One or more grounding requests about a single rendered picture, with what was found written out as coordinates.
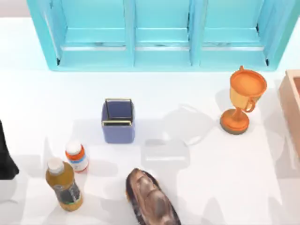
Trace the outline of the salmon-coloured box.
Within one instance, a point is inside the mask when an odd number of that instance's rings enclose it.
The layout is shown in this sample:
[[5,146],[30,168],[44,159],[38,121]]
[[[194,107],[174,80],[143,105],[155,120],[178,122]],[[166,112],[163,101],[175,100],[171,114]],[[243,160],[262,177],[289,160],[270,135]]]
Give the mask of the salmon-coloured box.
[[279,100],[300,160],[300,69],[289,69],[279,86]]

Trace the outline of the blue square cup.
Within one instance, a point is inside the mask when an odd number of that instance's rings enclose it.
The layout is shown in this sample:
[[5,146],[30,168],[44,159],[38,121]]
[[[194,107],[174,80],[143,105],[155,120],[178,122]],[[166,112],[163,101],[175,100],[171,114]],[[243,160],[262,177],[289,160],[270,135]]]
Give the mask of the blue square cup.
[[132,99],[105,99],[101,124],[107,143],[132,143],[135,139],[135,109]]

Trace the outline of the orange trophy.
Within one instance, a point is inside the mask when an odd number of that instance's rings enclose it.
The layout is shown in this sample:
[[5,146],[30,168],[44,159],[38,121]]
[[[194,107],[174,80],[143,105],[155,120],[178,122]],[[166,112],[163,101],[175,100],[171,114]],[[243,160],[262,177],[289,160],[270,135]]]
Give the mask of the orange trophy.
[[246,132],[250,124],[247,114],[255,109],[266,89],[267,82],[260,73],[240,66],[230,77],[229,97],[234,108],[222,113],[223,130],[232,135]]

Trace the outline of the light blue rack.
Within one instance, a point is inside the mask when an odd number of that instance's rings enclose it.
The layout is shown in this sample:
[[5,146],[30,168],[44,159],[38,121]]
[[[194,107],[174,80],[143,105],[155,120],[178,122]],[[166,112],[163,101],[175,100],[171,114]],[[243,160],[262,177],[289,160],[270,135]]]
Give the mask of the light blue rack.
[[276,70],[300,0],[27,0],[52,71]]

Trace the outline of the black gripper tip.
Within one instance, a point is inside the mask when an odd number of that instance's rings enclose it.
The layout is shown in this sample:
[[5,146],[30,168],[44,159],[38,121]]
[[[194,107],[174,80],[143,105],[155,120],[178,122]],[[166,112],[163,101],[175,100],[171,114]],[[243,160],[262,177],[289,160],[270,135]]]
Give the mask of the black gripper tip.
[[13,180],[18,174],[19,168],[8,151],[2,122],[0,120],[0,180]]

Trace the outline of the orange and white bottle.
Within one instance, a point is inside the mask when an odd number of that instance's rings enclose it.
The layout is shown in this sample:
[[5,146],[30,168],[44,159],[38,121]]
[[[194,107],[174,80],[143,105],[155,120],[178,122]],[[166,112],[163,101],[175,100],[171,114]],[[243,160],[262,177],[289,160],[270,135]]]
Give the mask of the orange and white bottle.
[[89,158],[84,146],[79,141],[69,141],[66,144],[65,155],[76,173],[87,170]]

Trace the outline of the amber bottle with dark label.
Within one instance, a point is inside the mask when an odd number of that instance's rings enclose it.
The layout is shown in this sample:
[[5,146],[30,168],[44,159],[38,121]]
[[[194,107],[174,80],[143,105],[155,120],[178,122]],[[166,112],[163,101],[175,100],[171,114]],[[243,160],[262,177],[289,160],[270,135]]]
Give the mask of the amber bottle with dark label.
[[81,207],[83,195],[75,181],[75,172],[69,163],[57,157],[49,159],[45,179],[55,192],[63,210],[71,212]]

